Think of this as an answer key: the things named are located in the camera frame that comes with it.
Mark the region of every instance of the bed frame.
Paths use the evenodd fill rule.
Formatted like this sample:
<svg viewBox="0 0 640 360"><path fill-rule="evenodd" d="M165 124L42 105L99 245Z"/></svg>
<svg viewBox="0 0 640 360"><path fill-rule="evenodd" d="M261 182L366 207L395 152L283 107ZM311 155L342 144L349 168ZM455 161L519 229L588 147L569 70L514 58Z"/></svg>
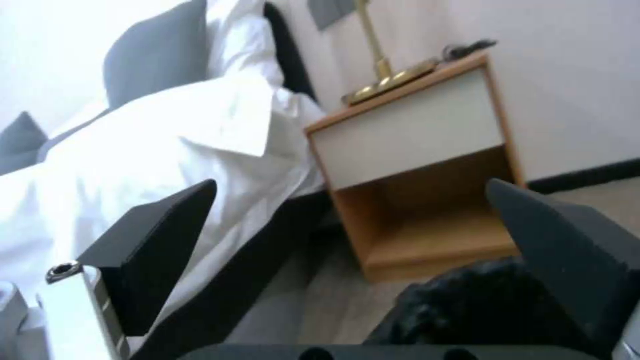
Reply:
<svg viewBox="0 0 640 360"><path fill-rule="evenodd" d="M267 3L264 15L273 29L276 55L285 76L284 86L315 99L298 48L281 13ZM202 292L155 329L133 359L176 359L197 348L222 343L280 267L305 246L330 208L326 192L282 204L271 221Z"/></svg>

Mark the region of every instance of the brass lamp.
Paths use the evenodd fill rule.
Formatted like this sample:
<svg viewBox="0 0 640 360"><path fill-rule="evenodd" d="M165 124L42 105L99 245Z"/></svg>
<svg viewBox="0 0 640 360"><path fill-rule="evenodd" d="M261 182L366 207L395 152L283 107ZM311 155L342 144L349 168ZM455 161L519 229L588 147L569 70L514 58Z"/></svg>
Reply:
<svg viewBox="0 0 640 360"><path fill-rule="evenodd" d="M376 33L373 30L373 24L371 24L371 18L367 12L368 0L354 0L356 4L356 10L362 22L365 35L371 52L373 54L374 62L376 64L376 75L378 75L378 81L360 90L352 92L342 97L342 102L348 106L355 105L359 102L371 99L383 92L397 88L403 84L420 78L430 72L433 72L438 65L438 60L435 58L423 61L418 65L406 69L401 72L394 73L389 60L382 52L380 42L376 37Z"/></svg>

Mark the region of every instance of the dark gray headboard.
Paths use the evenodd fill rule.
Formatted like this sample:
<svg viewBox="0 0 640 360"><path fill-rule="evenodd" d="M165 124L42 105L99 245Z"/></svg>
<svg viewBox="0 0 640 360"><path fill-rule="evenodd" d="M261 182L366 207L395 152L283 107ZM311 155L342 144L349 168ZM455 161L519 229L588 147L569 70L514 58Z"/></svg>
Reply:
<svg viewBox="0 0 640 360"><path fill-rule="evenodd" d="M271 23L273 37L276 42L276 57L284 73L284 87L293 92L302 92L316 99L316 93L311 86L305 64L302 62L296 43L289 32L282 14L271 3L266 3L264 16Z"/></svg>

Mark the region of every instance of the lamp base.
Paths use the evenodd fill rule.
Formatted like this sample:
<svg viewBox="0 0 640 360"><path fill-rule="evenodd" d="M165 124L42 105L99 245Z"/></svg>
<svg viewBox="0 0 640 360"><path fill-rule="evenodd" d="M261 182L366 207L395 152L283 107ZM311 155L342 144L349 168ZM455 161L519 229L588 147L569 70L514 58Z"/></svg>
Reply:
<svg viewBox="0 0 640 360"><path fill-rule="evenodd" d="M398 72L397 74L384 78L375 84L371 84L365 88L343 96L342 102L346 106L352 106L365 100L369 100L382 93L388 92L391 89L395 89L433 72L436 69L436 66L438 66L438 63L439 61L436 58L425 60L416 66Z"/></svg>

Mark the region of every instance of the white drawer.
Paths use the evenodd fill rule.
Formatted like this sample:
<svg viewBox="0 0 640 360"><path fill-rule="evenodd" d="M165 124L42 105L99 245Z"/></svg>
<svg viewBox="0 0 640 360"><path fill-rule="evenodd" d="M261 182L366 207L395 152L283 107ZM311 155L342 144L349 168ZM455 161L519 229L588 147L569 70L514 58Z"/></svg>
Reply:
<svg viewBox="0 0 640 360"><path fill-rule="evenodd" d="M312 135L334 190L504 143L482 70Z"/></svg>

